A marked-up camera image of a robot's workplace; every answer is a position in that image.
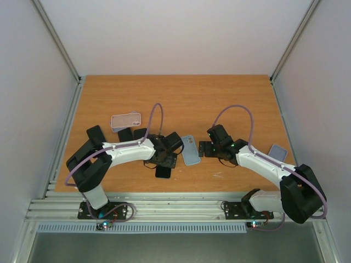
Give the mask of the black phone pink edge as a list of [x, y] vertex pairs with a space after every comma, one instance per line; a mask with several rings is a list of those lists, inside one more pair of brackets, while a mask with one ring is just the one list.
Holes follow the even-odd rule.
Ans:
[[119, 142], [128, 142], [134, 140], [132, 130], [129, 127], [119, 130], [117, 132], [117, 135], [119, 138]]

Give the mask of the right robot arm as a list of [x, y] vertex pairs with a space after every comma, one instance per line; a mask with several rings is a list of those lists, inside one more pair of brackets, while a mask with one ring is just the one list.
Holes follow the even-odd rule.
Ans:
[[233, 140], [220, 124], [207, 131], [210, 139], [199, 142], [199, 156], [228, 161], [247, 168], [273, 183], [278, 192], [255, 189], [242, 198], [242, 211], [254, 217], [261, 211], [284, 213], [298, 224], [314, 218], [326, 208], [327, 198], [312, 170], [306, 164], [290, 165], [270, 157], [243, 139]]

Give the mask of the blue phone case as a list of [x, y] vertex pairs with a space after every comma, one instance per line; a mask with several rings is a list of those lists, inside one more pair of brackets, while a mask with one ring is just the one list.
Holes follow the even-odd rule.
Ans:
[[196, 165], [201, 162], [201, 158], [199, 157], [199, 152], [196, 147], [196, 142], [193, 136], [187, 135], [181, 137], [184, 149], [182, 152], [183, 161], [185, 165]]

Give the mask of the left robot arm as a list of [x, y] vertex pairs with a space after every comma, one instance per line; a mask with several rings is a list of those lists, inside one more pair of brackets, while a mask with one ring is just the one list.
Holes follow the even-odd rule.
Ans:
[[107, 219], [115, 207], [102, 187], [107, 171], [134, 161], [154, 164], [157, 170], [170, 170], [175, 168], [177, 149], [183, 150], [184, 143], [176, 132], [167, 136], [146, 133], [132, 141], [118, 143], [107, 142], [101, 133], [90, 134], [89, 140], [66, 161], [69, 175], [65, 185], [76, 187], [85, 198], [90, 218]]

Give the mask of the black phone blue edge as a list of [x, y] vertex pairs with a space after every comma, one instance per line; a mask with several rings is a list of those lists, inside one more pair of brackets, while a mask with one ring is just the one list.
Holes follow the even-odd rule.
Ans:
[[171, 168], [158, 165], [155, 170], [155, 177], [159, 179], [169, 179], [171, 177], [171, 172]]

